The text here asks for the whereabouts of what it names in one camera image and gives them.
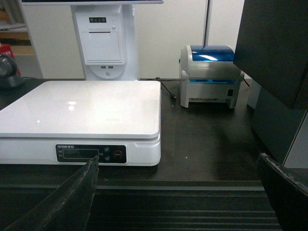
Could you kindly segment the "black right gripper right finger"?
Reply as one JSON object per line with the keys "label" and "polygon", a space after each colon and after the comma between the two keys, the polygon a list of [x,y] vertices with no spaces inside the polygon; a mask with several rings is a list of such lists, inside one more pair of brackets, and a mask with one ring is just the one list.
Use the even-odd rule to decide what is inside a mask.
{"label": "black right gripper right finger", "polygon": [[308,229],[308,170],[286,168],[265,153],[257,170],[270,205],[283,231]]}

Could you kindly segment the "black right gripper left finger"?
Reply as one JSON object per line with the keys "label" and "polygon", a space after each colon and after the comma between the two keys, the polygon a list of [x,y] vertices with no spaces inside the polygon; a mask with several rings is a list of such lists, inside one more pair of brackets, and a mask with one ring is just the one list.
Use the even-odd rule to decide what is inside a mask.
{"label": "black right gripper left finger", "polygon": [[97,188],[98,157],[90,159],[6,231],[84,231]]}

